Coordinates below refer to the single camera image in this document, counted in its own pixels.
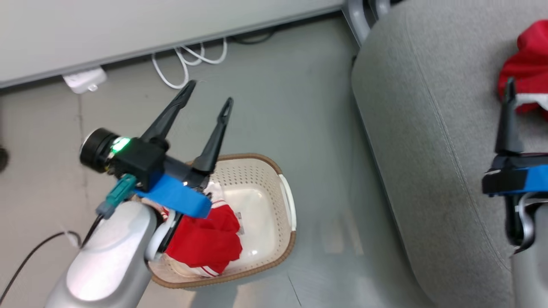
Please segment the white cable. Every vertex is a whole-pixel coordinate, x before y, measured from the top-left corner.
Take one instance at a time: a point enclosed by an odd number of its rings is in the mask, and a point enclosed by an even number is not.
[[[167,84],[170,88],[180,90],[180,89],[183,89],[185,87],[187,82],[189,82],[189,69],[188,69],[188,67],[186,67],[185,58],[182,57],[181,52],[178,51],[177,49],[175,49],[175,53],[177,54],[177,57],[179,58],[179,61],[181,61],[182,69],[185,72],[185,79],[183,80],[182,84],[180,84],[180,85],[174,85],[174,84],[170,83],[165,78],[164,74],[162,74],[162,71],[158,67],[158,63],[156,62],[156,53],[152,54],[152,64],[154,65],[154,68],[156,69],[156,72],[158,73],[158,75],[160,76],[160,78],[162,79],[162,81],[165,84]]]
[[[209,64],[219,64],[219,63],[223,62],[226,58],[226,51],[228,49],[228,46],[226,44],[226,37],[222,38],[222,54],[221,54],[221,57],[219,57],[217,60],[210,60],[210,59],[204,58],[203,55],[199,55],[199,54],[193,52],[187,46],[181,46],[181,47],[183,47],[183,49],[185,49],[191,55],[193,55],[193,56],[197,57],[198,59],[203,60],[204,62],[207,62]]]
[[[180,85],[172,84],[165,78],[164,74],[162,73],[162,71],[160,70],[158,66],[158,62],[156,61],[156,53],[152,54],[152,64],[154,65],[154,68],[156,69],[156,72],[158,73],[162,81],[165,84],[167,84],[170,88],[177,89],[177,90],[183,89],[185,85],[189,82],[189,68],[187,67],[187,65],[196,66],[201,64],[202,61],[207,62],[209,64],[219,64],[225,60],[226,53],[228,50],[228,45],[226,44],[226,37],[222,38],[222,54],[221,54],[221,57],[219,57],[217,60],[211,60],[204,57],[204,55],[206,54],[206,50],[204,48],[203,42],[200,43],[200,54],[195,53],[192,49],[188,48],[187,46],[182,45],[181,47],[185,49],[187,52],[189,52],[191,55],[195,56],[196,60],[192,62],[187,61],[182,56],[181,51],[175,48],[175,53],[177,54],[177,57],[179,58],[179,61],[181,62],[181,65],[182,65],[182,69],[185,73],[185,79]]]
[[[206,49],[204,48],[204,43],[200,43],[200,56],[203,57],[205,54],[206,54]],[[194,62],[189,62],[185,59],[185,63],[190,66],[197,66],[202,63],[202,59],[196,58],[196,61]]]

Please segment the red clothing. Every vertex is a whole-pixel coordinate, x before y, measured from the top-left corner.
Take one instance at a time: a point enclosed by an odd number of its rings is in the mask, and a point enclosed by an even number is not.
[[[242,252],[239,228],[227,204],[211,209],[206,219],[184,216],[165,253],[189,267],[209,266],[222,273]]]

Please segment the white plastic basket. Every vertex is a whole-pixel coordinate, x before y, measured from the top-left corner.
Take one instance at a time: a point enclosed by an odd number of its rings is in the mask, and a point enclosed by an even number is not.
[[[241,217],[240,258],[220,276],[203,277],[163,255],[149,262],[152,280],[161,286],[193,288],[247,277],[280,264],[295,245],[293,195],[274,161],[259,154],[221,156],[211,179],[221,184],[227,203]]]

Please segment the teal connector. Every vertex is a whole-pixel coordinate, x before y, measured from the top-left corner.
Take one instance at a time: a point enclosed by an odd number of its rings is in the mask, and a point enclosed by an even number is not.
[[[105,201],[95,209],[97,215],[103,215],[105,219],[109,219],[118,205],[133,193],[136,185],[136,177],[131,174],[124,175],[106,196]]]

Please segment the white power adapter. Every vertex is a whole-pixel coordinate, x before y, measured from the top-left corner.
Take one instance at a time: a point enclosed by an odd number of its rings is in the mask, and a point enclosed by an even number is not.
[[[97,67],[70,75],[63,75],[63,79],[74,93],[82,94],[87,91],[96,91],[97,86],[106,81],[106,73],[101,67]]]

